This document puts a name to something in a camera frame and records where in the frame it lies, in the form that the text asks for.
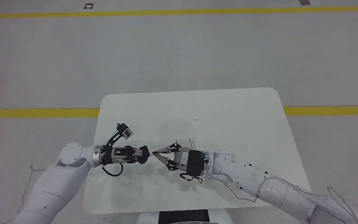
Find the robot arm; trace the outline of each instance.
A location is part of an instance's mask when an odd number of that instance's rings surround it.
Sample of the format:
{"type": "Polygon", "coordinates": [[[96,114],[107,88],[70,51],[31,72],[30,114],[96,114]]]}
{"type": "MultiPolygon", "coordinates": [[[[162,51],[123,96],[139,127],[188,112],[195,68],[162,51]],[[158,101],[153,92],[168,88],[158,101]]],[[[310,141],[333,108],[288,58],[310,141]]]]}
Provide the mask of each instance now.
{"type": "Polygon", "coordinates": [[[37,180],[13,223],[51,223],[76,195],[92,167],[103,165],[103,170],[109,174],[105,170],[107,164],[145,163],[149,157],[146,146],[139,149],[113,147],[119,138],[128,139],[131,135],[131,130],[125,124],[118,124],[116,133],[106,145],[83,148],[78,143],[70,143],[64,146],[57,160],[37,180]]]}
{"type": "Polygon", "coordinates": [[[212,153],[210,161],[207,176],[234,183],[248,194],[290,214],[300,223],[356,223],[345,211],[348,207],[339,204],[332,196],[312,194],[249,162],[236,161],[232,153],[212,153]]]}

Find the black cable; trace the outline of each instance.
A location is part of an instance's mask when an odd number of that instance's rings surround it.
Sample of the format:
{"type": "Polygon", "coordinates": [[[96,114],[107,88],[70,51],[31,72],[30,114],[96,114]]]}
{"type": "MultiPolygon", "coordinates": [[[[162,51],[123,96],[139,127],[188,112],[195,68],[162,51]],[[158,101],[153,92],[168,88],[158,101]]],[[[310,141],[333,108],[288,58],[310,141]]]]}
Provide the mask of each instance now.
{"type": "Polygon", "coordinates": [[[104,166],[102,167],[102,169],[103,169],[103,171],[104,171],[106,174],[108,174],[108,175],[110,175],[110,176],[119,176],[119,175],[121,175],[122,172],[123,172],[123,164],[120,164],[120,165],[121,165],[121,171],[119,172],[119,174],[111,174],[110,172],[108,172],[108,171],[105,169],[104,166]]]}

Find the white table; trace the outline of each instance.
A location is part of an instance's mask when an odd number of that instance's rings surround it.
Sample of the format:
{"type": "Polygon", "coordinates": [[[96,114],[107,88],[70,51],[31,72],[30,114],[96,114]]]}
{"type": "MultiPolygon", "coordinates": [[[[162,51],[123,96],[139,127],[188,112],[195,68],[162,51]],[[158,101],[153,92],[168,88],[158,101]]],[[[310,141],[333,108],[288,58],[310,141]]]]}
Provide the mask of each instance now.
{"type": "MultiPolygon", "coordinates": [[[[103,98],[94,144],[103,144],[125,123],[134,135],[117,146],[147,145],[150,151],[176,139],[194,138],[197,150],[230,150],[270,173],[310,190],[277,92],[271,88],[158,92],[103,98]]],[[[119,165],[108,166],[112,172],[119,165]]],[[[118,178],[100,167],[87,178],[83,208],[87,213],[129,213],[188,209],[267,206],[237,200],[215,180],[187,182],[155,157],[124,164],[118,178]]],[[[239,197],[250,197],[235,189],[239,197]]]]}

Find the gray floor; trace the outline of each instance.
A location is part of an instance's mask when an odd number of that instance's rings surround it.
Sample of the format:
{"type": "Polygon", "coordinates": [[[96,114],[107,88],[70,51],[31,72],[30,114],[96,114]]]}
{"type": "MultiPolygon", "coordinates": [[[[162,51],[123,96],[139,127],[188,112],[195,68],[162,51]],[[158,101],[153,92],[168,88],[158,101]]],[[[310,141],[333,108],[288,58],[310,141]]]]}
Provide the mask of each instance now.
{"type": "MultiPolygon", "coordinates": [[[[6,0],[0,13],[81,11],[85,3],[6,0]]],[[[296,0],[94,3],[96,11],[299,7],[296,0]]],[[[273,87],[285,106],[358,105],[357,19],[356,12],[0,19],[0,107],[97,108],[112,93],[247,87],[273,87]]],[[[312,190],[330,185],[358,203],[358,117],[288,120],[312,190]]],[[[20,206],[29,165],[48,166],[69,142],[91,145],[96,122],[0,120],[0,222],[20,206]]],[[[136,221],[138,214],[86,214],[83,191],[53,223],[136,221]]],[[[230,212],[235,223],[297,223],[272,207],[230,212]]]]}

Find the yellow floor line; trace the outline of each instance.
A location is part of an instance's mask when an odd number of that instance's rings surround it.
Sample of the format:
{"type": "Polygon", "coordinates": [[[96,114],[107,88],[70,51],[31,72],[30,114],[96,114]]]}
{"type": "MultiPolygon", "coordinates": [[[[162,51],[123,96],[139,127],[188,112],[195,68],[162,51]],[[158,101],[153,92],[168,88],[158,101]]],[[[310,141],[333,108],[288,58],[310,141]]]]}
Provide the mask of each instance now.
{"type": "MultiPolygon", "coordinates": [[[[358,106],[286,106],[287,116],[357,116],[358,106]]],[[[99,108],[0,109],[0,118],[97,118],[99,108]]]]}
{"type": "Polygon", "coordinates": [[[41,12],[0,13],[0,18],[48,18],[48,17],[106,17],[106,16],[160,16],[200,14],[265,14],[265,13],[307,13],[307,12],[357,12],[358,6],[348,7],[298,7],[298,8],[222,8],[191,10],[143,10],[107,12],[41,12]]]}

